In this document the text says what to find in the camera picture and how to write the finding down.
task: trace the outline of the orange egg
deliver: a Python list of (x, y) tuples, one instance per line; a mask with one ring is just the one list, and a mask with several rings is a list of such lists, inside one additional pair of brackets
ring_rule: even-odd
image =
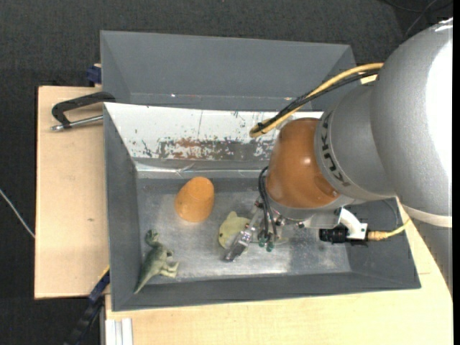
[(176, 213), (189, 222), (202, 222), (214, 206), (214, 185), (202, 176), (190, 179), (175, 197)]

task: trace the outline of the wooden table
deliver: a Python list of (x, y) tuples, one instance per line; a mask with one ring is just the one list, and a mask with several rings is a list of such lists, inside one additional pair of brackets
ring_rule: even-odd
[[(102, 124), (52, 132), (54, 104), (100, 88), (40, 87), (37, 120), (35, 298), (90, 293), (109, 263)], [(101, 105), (70, 112), (95, 116)], [(314, 298), (112, 312), (143, 344), (452, 344), (453, 306), (413, 225), (422, 288)]]

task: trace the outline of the toy dinosaur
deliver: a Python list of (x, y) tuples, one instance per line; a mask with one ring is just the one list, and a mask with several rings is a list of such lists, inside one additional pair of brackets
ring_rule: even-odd
[(134, 288), (134, 294), (137, 294), (155, 275), (175, 277), (178, 273), (179, 262), (167, 262), (167, 258), (171, 257), (173, 252), (166, 249), (163, 244), (158, 242), (158, 233), (149, 230), (145, 235), (145, 242), (150, 245), (152, 249), (145, 257), (137, 285)]

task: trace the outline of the gray robot arm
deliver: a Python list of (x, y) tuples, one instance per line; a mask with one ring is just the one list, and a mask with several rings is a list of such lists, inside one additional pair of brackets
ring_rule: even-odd
[(316, 159), (341, 194), (398, 196), (415, 219), (452, 224), (452, 19), (401, 45), (372, 86), (324, 113)]

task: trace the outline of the yellow cable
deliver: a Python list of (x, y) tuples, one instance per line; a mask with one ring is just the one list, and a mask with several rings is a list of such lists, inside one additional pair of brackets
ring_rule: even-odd
[(378, 242), (379, 240), (388, 239), (391, 236), (397, 235), (405, 230), (408, 227), (408, 224), (412, 220), (408, 218), (405, 223), (403, 223), (400, 227), (392, 231), (370, 231), (367, 235), (367, 240)]
[[(360, 65), (352, 69), (345, 70), (342, 73), (339, 73), (335, 77), (332, 77), (331, 79), (327, 80), (323, 84), (321, 84), (319, 87), (317, 87), (314, 91), (312, 91), (308, 96), (311, 97), (313, 95), (316, 95), (317, 93), (320, 93), (324, 91), (325, 89), (331, 87), (333, 84), (341, 81), (342, 79), (345, 79), (346, 77), (349, 77), (350, 75), (360, 73), (360, 72), (366, 72), (369, 70), (375, 70), (375, 69), (380, 69), (383, 66), (383, 63), (372, 63), (372, 64), (366, 64), (366, 65)], [(272, 124), (267, 126), (266, 128), (260, 130), (259, 125), (253, 126), (251, 130), (249, 131), (249, 136), (251, 138), (257, 138), (260, 137), (263, 134), (266, 134), (270, 132), (272, 129), (274, 129), (279, 123), (283, 122), (286, 120), (289, 116), (294, 114), (296, 111), (298, 111), (302, 106), (297, 107), (296, 109), (291, 110), (288, 112), (286, 115), (281, 116), (277, 121), (274, 121)], [(265, 119), (262, 121), (262, 125), (266, 124), (269, 122), (271, 119)]]

